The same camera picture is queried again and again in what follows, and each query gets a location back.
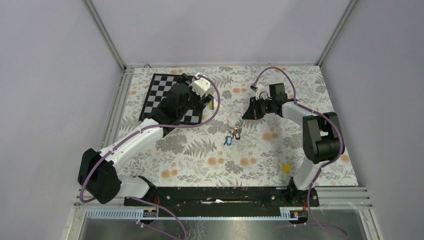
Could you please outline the metal keyring with keys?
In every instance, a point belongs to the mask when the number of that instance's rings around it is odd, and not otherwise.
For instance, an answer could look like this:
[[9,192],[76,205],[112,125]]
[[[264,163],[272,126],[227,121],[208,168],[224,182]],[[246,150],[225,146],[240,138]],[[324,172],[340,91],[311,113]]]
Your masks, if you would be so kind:
[[242,119],[242,116],[242,112],[233,111],[227,117],[228,132],[233,138],[235,138],[235,132],[240,132],[240,135],[242,133],[242,129],[246,123],[246,121]]

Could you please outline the blue tag key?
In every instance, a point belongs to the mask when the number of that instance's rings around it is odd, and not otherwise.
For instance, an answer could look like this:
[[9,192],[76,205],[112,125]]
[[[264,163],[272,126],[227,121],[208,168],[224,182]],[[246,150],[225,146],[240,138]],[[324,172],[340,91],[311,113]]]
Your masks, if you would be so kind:
[[230,135],[227,135],[226,137],[225,137],[225,142],[224,142],[224,146],[231,146],[232,145],[232,142],[233,142],[233,137],[232,136],[230,136]]

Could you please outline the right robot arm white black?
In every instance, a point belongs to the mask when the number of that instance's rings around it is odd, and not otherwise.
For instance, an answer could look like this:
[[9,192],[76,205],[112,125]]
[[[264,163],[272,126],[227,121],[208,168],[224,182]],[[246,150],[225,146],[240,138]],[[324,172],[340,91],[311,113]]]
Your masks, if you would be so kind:
[[301,205],[307,191],[313,188],[317,173],[325,164],[337,160],[345,151],[338,115],[335,112],[317,113],[306,109],[289,98],[283,83],[271,84],[249,99],[244,120],[260,120],[266,114],[275,114],[293,121],[302,128],[302,148],[306,160],[291,179],[292,189],[287,201]]

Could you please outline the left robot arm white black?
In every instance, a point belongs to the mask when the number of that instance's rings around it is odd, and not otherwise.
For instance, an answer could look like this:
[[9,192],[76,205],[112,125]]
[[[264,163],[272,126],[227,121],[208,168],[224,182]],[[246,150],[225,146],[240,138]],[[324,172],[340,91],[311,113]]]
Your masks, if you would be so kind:
[[183,129],[180,121],[188,110],[202,111],[213,101],[213,96],[208,93],[211,87],[216,88],[216,85],[204,75],[191,83],[176,83],[152,116],[143,120],[132,132],[101,150],[87,149],[82,154],[77,176],[81,186],[79,201],[106,204],[115,197],[134,197],[144,206],[152,204],[155,192],[148,182],[140,176],[119,175],[119,171],[136,154],[148,149],[172,130]]

